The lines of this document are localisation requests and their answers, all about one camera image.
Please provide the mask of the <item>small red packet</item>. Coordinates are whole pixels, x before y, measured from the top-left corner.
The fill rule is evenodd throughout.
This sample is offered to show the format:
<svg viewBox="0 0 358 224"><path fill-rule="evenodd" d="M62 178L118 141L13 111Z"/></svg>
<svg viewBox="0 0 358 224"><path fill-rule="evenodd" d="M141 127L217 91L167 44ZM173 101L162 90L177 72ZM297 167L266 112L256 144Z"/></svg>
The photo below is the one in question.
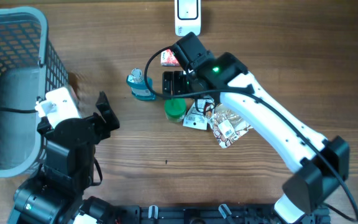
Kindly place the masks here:
<svg viewBox="0 0 358 224"><path fill-rule="evenodd" d="M170 49L164 50L160 56L160 64L165 67L179 67L180 64Z"/></svg>

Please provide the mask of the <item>green lid jar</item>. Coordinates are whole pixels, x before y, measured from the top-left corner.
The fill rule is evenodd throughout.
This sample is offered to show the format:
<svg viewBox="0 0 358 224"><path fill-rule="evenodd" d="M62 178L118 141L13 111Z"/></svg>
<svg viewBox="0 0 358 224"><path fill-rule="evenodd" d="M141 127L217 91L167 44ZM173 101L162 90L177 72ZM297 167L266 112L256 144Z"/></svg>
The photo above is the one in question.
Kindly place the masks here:
<svg viewBox="0 0 358 224"><path fill-rule="evenodd" d="M173 122L181 122L186 114L186 102L183 98L166 100L164 104L166 118Z"/></svg>

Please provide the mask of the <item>blue mouthwash bottle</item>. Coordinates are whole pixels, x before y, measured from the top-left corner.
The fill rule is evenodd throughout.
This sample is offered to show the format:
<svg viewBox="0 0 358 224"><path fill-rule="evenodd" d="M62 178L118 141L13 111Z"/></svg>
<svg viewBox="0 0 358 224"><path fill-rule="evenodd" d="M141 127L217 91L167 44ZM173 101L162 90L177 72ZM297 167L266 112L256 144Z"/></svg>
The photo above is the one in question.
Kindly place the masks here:
<svg viewBox="0 0 358 224"><path fill-rule="evenodd" d="M156 96L150 92L146 87L142 70L134 68L127 76L126 83L131 88L131 93L134 98L141 101L153 101L156 100Z"/></svg>

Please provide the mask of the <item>clear bag with printed card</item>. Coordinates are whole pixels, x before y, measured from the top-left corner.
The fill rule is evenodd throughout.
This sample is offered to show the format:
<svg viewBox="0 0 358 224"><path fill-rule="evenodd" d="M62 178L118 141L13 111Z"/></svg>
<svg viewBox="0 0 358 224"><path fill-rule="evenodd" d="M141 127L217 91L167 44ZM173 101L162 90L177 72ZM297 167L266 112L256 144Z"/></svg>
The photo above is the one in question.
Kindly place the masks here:
<svg viewBox="0 0 358 224"><path fill-rule="evenodd" d="M195 100L183 120L183 126L187 128L207 130L208 123L214 114L214 107L215 104L212 98Z"/></svg>

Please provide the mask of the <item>white box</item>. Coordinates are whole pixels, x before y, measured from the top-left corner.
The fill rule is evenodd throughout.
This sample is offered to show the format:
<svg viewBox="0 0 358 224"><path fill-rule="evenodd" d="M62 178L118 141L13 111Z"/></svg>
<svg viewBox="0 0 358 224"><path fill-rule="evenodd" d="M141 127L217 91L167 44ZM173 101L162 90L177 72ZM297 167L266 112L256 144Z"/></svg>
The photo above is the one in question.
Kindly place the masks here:
<svg viewBox="0 0 358 224"><path fill-rule="evenodd" d="M252 126L240 115L223 104L218 104L208 120L221 148L227 148L249 132Z"/></svg>

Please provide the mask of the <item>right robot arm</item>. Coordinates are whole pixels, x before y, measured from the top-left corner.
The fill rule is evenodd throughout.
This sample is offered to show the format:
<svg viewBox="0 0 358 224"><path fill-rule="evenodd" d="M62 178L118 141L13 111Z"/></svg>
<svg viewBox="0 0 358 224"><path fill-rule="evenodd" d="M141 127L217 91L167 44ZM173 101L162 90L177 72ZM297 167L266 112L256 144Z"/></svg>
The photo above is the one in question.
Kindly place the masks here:
<svg viewBox="0 0 358 224"><path fill-rule="evenodd" d="M349 192L349 144L337 136L328 140L307 127L274 100L233 54L215 57L190 32L169 47L186 73L184 93L210 95L245 119L279 154L292 172L282 186L274 212L285 223L313 213L338 188Z"/></svg>

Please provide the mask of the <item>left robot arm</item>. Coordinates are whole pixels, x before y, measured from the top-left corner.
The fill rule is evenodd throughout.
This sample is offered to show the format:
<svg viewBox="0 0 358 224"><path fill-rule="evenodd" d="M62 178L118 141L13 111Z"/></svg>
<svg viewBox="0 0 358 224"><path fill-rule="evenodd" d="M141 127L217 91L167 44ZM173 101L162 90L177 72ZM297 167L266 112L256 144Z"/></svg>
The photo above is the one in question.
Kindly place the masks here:
<svg viewBox="0 0 358 224"><path fill-rule="evenodd" d="M105 92L97 113L66 118L53 126L43 117L37 131L47 139L46 160L14 194L8 223L69 223L83 202L84 191L96 186L100 172L95 146L120 127Z"/></svg>

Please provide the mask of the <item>white barcode scanner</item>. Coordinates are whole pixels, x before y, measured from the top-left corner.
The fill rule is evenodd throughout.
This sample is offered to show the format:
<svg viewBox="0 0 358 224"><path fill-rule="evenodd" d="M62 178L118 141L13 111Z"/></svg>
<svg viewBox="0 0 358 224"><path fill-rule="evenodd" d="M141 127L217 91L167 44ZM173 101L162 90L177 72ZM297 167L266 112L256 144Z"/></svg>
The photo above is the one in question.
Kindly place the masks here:
<svg viewBox="0 0 358 224"><path fill-rule="evenodd" d="M201 33L201 0L174 0L175 34Z"/></svg>

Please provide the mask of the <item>grey plastic mesh basket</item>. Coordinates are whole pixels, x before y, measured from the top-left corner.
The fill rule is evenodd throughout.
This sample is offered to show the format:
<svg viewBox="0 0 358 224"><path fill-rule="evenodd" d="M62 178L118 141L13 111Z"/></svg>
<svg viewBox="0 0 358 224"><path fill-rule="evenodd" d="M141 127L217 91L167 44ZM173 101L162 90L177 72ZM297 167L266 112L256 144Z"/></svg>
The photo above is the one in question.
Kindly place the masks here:
<svg viewBox="0 0 358 224"><path fill-rule="evenodd" d="M69 83L34 7L0 9L0 178L31 173L46 158L35 110L45 94Z"/></svg>

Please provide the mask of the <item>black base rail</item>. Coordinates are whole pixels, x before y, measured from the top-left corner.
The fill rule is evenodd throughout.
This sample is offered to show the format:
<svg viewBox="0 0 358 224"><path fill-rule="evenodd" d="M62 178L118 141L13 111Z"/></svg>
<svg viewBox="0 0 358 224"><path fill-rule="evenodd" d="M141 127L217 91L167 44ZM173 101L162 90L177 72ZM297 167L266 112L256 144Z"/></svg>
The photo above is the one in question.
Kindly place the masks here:
<svg viewBox="0 0 358 224"><path fill-rule="evenodd" d="M113 224L191 224L191 223L237 223L278 224L284 221L273 211L272 204L245 204L228 206L230 215L223 216L215 207L140 207L115 206L106 223Z"/></svg>

